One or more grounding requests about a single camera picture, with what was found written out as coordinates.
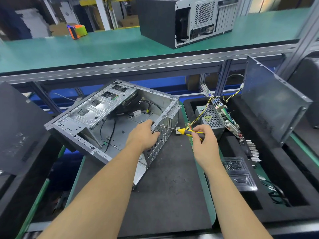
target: person's left arm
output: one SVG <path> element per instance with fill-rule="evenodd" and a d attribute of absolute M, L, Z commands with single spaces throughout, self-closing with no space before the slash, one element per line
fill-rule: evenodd
<path fill-rule="evenodd" d="M 160 135 L 151 133 L 151 124 L 147 120 L 130 132 L 125 148 L 84 186 L 39 239 L 117 238 L 138 159 Z"/>

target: clear plastic tray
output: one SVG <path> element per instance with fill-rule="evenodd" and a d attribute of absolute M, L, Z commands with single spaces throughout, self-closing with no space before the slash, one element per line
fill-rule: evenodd
<path fill-rule="evenodd" d="M 242 157 L 224 157 L 221 162 L 239 191 L 257 190 L 257 186 Z"/>

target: hand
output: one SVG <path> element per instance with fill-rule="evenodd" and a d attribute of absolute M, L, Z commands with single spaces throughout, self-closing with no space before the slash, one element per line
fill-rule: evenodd
<path fill-rule="evenodd" d="M 152 120 L 146 120 L 134 128 L 127 138 L 126 146 L 133 144 L 141 148 L 141 151 L 151 148 L 157 141 L 160 132 L 151 132 Z"/>
<path fill-rule="evenodd" d="M 216 166 L 222 165 L 219 157 L 219 149 L 217 139 L 209 125 L 198 125 L 192 129 L 195 132 L 204 132 L 205 139 L 203 143 L 197 133 L 192 132 L 194 156 L 205 171 L 209 173 Z"/>

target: cable connector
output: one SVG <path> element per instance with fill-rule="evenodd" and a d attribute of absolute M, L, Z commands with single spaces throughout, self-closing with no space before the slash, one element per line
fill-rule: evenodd
<path fill-rule="evenodd" d="M 177 135 L 180 135 L 181 134 L 181 132 L 179 132 L 179 131 L 177 131 L 177 130 L 175 130 L 175 133 L 177 134 Z"/>

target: person's left hand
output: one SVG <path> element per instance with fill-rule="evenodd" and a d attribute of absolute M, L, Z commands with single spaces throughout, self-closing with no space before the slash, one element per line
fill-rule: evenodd
<path fill-rule="evenodd" d="M 143 123 L 140 123 L 134 128 L 126 141 L 126 146 L 133 144 L 134 146 L 138 146 L 142 151 L 152 147 L 157 138 L 160 135 L 160 132 L 151 132 L 152 120 L 146 120 Z"/>

